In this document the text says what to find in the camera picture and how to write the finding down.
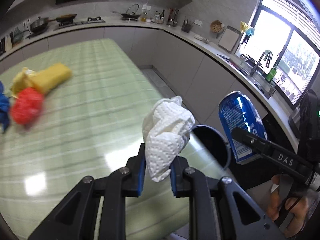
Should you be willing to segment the right hand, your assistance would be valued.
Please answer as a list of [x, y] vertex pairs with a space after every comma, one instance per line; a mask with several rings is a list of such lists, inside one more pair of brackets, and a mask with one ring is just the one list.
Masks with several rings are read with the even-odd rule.
[[[298, 197], [292, 197], [286, 200], [285, 210], [293, 214], [293, 219], [284, 229], [283, 234], [286, 238], [295, 239], [310, 220], [317, 205], [319, 204], [319, 192], [312, 190], [297, 193]], [[276, 188], [270, 194], [270, 203], [267, 206], [267, 215], [274, 222], [279, 217], [281, 205], [279, 189]]]

